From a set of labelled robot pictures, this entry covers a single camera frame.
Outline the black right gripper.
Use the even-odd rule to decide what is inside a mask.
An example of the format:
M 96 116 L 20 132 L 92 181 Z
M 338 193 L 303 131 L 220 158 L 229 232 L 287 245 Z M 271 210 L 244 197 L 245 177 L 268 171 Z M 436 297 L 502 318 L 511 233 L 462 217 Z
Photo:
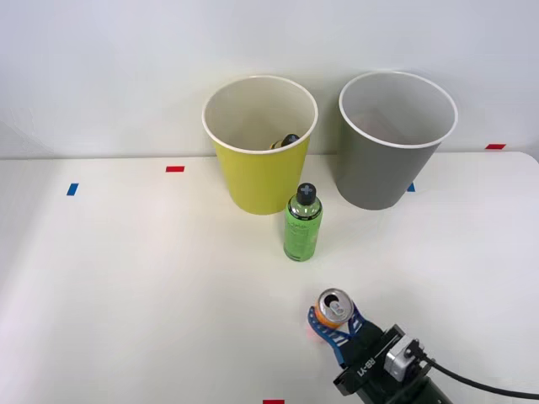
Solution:
M 418 396 L 430 367 L 403 354 L 411 338 L 397 325 L 382 331 L 352 304 L 348 332 L 322 324 L 311 306 L 307 323 L 334 352 L 342 372 L 334 385 L 343 396 Z

